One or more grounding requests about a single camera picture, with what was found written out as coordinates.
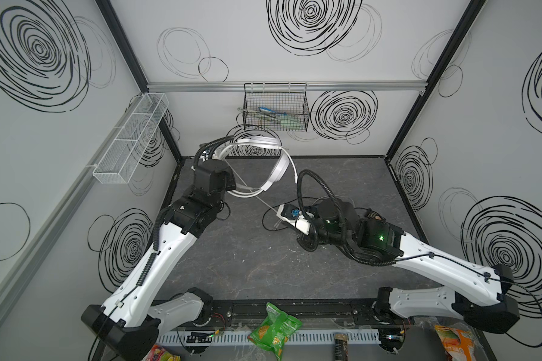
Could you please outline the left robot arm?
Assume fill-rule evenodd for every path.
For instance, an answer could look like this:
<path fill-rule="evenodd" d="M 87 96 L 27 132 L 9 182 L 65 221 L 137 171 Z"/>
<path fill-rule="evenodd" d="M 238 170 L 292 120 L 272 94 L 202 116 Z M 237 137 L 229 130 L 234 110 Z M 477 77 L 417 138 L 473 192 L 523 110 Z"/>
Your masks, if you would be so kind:
<path fill-rule="evenodd" d="M 213 299 L 196 287 L 161 303 L 155 297 L 178 261 L 216 220 L 225 194 L 236 189 L 233 171 L 213 157 L 230 141 L 227 136 L 199 148 L 194 183 L 159 212 L 149 249 L 135 269 L 102 305 L 90 305 L 82 314 L 95 335 L 89 360 L 101 360 L 105 350 L 124 360 L 141 360 L 164 333 L 185 323 L 209 322 Z"/>

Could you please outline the white headphones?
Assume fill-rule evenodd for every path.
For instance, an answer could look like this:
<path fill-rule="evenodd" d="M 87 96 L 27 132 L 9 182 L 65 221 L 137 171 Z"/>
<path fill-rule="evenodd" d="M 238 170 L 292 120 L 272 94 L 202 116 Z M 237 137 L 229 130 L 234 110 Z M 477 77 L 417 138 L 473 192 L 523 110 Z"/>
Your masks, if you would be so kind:
<path fill-rule="evenodd" d="M 222 165 L 231 180 L 227 194 L 235 199 L 257 199 L 277 186 L 285 186 L 287 177 L 295 185 L 299 179 L 294 158 L 278 138 L 268 135 L 233 136 L 204 144 L 197 154 L 198 165 Z"/>

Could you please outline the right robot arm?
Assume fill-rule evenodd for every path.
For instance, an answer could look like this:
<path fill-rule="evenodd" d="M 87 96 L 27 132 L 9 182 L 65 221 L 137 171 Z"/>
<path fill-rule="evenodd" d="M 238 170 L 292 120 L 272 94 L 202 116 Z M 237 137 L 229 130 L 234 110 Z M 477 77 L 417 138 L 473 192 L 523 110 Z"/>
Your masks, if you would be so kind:
<path fill-rule="evenodd" d="M 301 233 L 305 251 L 313 252 L 325 242 L 362 265 L 398 267 L 439 284 L 419 290 L 380 288 L 373 304 L 378 320 L 449 317 L 503 335 L 519 322 L 518 302 L 510 296 L 516 282 L 509 267 L 471 263 L 421 242 L 377 214 L 360 216 L 310 169 L 296 179 L 298 205 L 288 217 Z"/>

